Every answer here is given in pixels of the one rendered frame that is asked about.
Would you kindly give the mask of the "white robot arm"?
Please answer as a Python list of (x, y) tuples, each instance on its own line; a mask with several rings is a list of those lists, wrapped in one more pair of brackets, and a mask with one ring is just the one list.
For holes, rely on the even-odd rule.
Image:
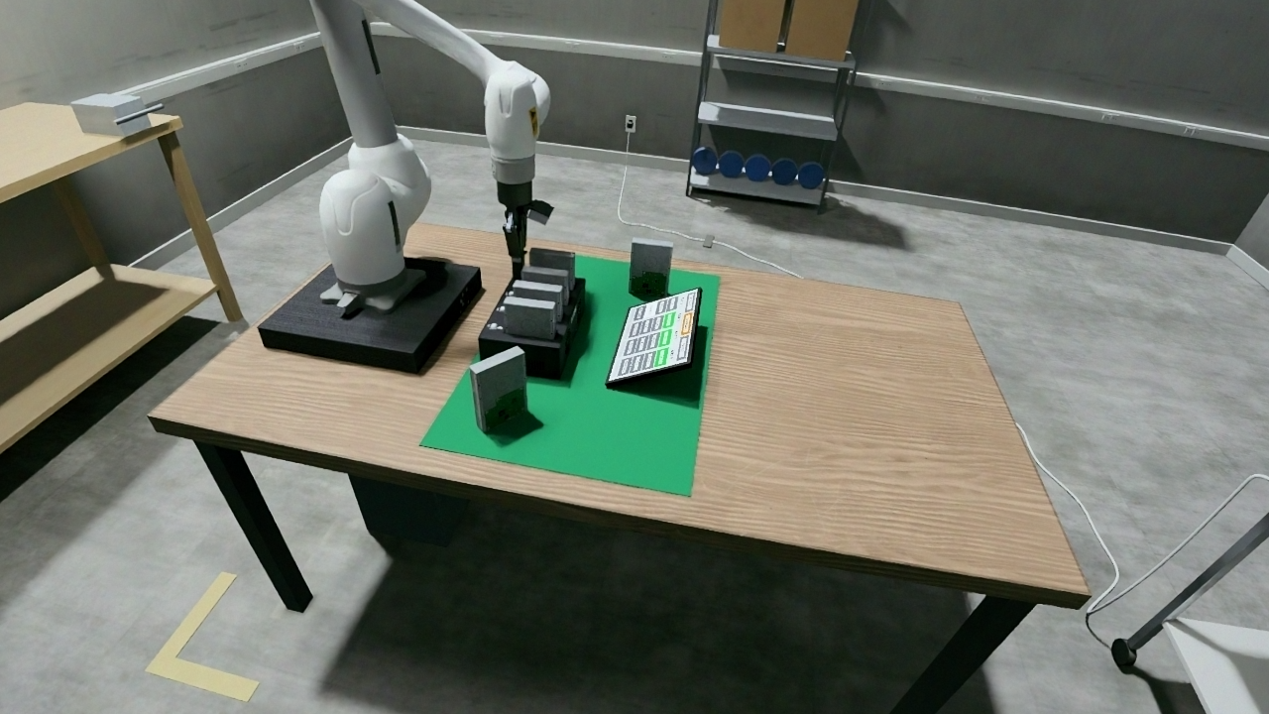
[(429, 203), (431, 179), (412, 142), (395, 126), (364, 9), (459, 60), (478, 77), (492, 178), (499, 183), (534, 180), (536, 137), (551, 93), (530, 68), (497, 60), (412, 0), (308, 1), (355, 142), (348, 155), (350, 169), (325, 183), (320, 198), (324, 238), (338, 279), (320, 298), (339, 303), (343, 315), (358, 308), (393, 313), (426, 279), (424, 270), (406, 271), (404, 243)]

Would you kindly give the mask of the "green mat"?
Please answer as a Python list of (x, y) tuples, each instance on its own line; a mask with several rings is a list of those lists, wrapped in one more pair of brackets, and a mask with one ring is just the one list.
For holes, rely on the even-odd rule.
[(527, 412), (476, 424), (470, 367), (418, 446), (692, 496), (720, 276), (670, 270), (667, 297), (702, 288), (692, 369), (607, 389), (629, 307), (631, 263), (575, 256), (585, 309), (560, 380), (525, 375)]

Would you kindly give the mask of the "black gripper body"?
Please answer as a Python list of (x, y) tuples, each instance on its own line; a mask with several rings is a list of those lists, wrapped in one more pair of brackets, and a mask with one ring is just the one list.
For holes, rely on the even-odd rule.
[(519, 213), (522, 208), (530, 204), (533, 200), (533, 180), (530, 183), (522, 184), (508, 184), (496, 181), (497, 200), (504, 207), (505, 217), (509, 218), (509, 212), (513, 214), (514, 226), (519, 227)]

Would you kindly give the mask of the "black-framed status display screen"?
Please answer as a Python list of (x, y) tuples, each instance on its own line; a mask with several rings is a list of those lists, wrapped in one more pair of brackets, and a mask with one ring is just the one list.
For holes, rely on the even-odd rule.
[(629, 307), (607, 375), (612, 386), (692, 369), (702, 288)]

